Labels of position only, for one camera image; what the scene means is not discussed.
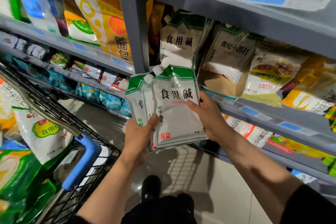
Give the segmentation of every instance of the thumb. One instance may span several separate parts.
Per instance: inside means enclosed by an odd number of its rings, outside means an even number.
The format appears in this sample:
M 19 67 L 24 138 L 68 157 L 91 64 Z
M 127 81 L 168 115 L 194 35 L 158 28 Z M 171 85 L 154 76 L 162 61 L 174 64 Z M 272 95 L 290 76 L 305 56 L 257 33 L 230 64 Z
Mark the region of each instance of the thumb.
M 157 125 L 159 121 L 159 117 L 154 113 L 148 120 L 147 125 L 145 128 L 147 128 L 149 131 L 152 131 L 153 128 Z
M 198 104 L 194 103 L 193 101 L 188 100 L 187 106 L 190 108 L 191 111 L 197 114 L 199 114 L 201 111 L 201 107 Z

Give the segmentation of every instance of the forearm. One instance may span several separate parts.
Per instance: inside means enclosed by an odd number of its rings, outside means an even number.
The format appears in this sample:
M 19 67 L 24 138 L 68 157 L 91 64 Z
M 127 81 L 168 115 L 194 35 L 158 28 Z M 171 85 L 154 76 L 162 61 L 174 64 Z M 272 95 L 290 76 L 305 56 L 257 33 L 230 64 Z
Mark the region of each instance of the forearm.
M 125 160 L 121 154 L 98 188 L 79 210 L 78 215 L 91 224 L 120 223 L 134 169 L 134 162 Z
M 219 139 L 219 144 L 270 220 L 280 223 L 288 199 L 303 183 L 234 130 L 229 135 Z

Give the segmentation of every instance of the store shelf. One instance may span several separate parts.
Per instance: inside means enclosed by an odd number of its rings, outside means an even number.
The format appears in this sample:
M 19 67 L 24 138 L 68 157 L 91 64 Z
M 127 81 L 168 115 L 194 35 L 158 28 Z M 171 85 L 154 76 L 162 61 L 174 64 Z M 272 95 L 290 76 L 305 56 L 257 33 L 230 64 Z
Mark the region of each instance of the store shelf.
M 196 144 L 192 144 L 191 146 L 196 149 L 202 149 L 216 158 L 231 163 L 225 151 L 223 151 L 216 142 L 212 142 L 209 140 L 207 141 L 205 146 L 199 146 Z M 266 149 L 263 148 L 258 149 L 261 150 L 266 155 L 268 155 L 271 159 L 281 164 L 282 166 L 293 168 L 295 170 L 301 171 L 305 174 L 311 175 L 330 184 L 336 185 L 336 178 L 327 174 L 326 172 L 327 167 L 322 163 L 319 164 L 318 163 L 320 162 L 319 159 L 308 158 L 298 153 L 295 153 L 294 156 L 292 154 L 288 154 L 288 157 L 286 157 L 278 154 L 279 152 L 277 152 L 277 149 L 272 146 L 266 145 L 264 146 L 264 148 Z
M 0 27 L 60 51 L 64 51 L 73 56 L 85 59 L 96 65 L 108 68 L 112 71 L 127 76 L 135 74 L 132 63 L 103 52 L 101 47 L 72 41 L 65 37 L 38 29 L 32 24 L 24 23 L 5 16 L 0 16 Z
M 72 73 L 68 70 L 62 69 L 62 68 L 57 67 L 55 65 L 52 65 L 48 62 L 44 62 L 44 61 L 36 58 L 35 56 L 29 56 L 29 55 L 25 54 L 24 52 L 22 52 L 18 49 L 12 49 L 12 48 L 9 48 L 7 46 L 4 46 L 4 45 L 0 44 L 0 51 L 2 51 L 4 53 L 11 54 L 12 56 L 14 56 L 18 59 L 22 59 L 22 60 L 27 61 L 31 64 L 34 64 L 36 66 L 48 69 L 50 71 L 53 71 L 55 73 L 59 73 L 61 75 L 64 75 L 65 77 L 67 77 L 69 79 L 72 79 L 76 82 L 84 83 L 85 85 L 88 85 L 90 87 L 105 91 L 105 92 L 107 92 L 111 95 L 117 96 L 117 97 L 122 98 L 122 99 L 125 98 L 125 94 L 121 93 L 118 90 L 115 90 L 113 87 L 109 87 L 109 86 L 100 84 L 100 83 L 98 83 L 94 80 L 91 80 L 89 78 L 82 77 L 82 76 L 80 76 L 76 73 Z
M 123 115 L 123 114 L 121 114 L 119 112 L 110 110 L 110 109 L 108 109 L 108 108 L 106 108 L 106 107 L 104 107 L 102 105 L 99 105 L 99 104 L 96 104 L 96 103 L 92 103 L 92 102 L 90 102 L 89 100 L 87 100 L 85 98 L 81 98 L 81 97 L 79 97 L 79 96 L 77 96 L 77 95 L 75 95 L 73 93 L 70 93 L 70 92 L 68 92 L 66 90 L 62 90 L 62 89 L 60 89 L 58 87 L 50 85 L 49 83 L 46 83 L 46 82 L 40 81 L 38 79 L 35 79 L 35 78 L 31 77 L 30 75 L 27 75 L 27 74 L 24 74 L 24 73 L 20 73 L 20 74 L 23 75 L 24 77 L 26 77 L 29 81 L 31 81 L 34 84 L 38 84 L 38 85 L 41 85 L 41 86 L 43 86 L 45 88 L 57 91 L 59 93 L 62 93 L 64 95 L 68 96 L 69 98 L 73 98 L 73 99 L 76 99 L 76 100 L 88 103 L 89 105 L 93 105 L 93 106 L 99 107 L 99 108 L 101 108 L 101 109 L 103 109 L 103 110 L 105 110 L 105 111 L 107 111 L 107 112 L 109 112 L 109 113 L 111 113 L 113 115 L 121 117 L 121 118 L 123 118 L 125 120 L 129 120 L 130 119 L 130 117 L 128 117 L 126 115 Z
M 316 12 L 282 9 L 240 0 L 158 0 L 254 33 L 336 58 L 336 19 L 332 0 Z
M 328 120 L 322 115 L 288 107 L 271 107 L 246 99 L 233 101 L 218 96 L 216 96 L 215 99 L 221 111 L 227 115 L 336 156 L 336 134 L 330 130 Z M 268 116 L 269 120 L 260 119 L 258 115 L 249 115 L 240 110 L 240 108 L 245 106 Z M 279 124 L 282 122 L 303 128 L 300 132 L 305 134 L 280 126 Z

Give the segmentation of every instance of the blue cart handle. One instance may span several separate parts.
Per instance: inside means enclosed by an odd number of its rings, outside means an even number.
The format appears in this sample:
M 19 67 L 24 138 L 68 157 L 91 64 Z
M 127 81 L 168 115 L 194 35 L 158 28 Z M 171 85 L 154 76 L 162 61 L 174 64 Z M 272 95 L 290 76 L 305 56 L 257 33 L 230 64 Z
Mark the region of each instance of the blue cart handle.
M 83 180 L 102 151 L 102 147 L 99 145 L 99 143 L 92 140 L 85 134 L 81 134 L 78 137 L 75 137 L 75 139 L 84 145 L 85 153 L 63 182 L 62 188 L 65 191 L 74 188 Z

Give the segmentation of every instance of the black shoe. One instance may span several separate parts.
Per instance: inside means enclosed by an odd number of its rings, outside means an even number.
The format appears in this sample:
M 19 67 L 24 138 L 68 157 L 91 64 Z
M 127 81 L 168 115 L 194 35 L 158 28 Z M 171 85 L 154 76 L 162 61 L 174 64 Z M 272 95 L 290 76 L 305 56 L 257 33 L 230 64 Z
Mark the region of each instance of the black shoe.
M 161 181 L 156 175 L 149 175 L 142 183 L 141 202 L 159 199 L 161 193 Z
M 195 203 L 193 198 L 189 194 L 181 193 L 177 196 L 177 199 L 181 205 L 186 208 L 192 216 L 194 216 Z

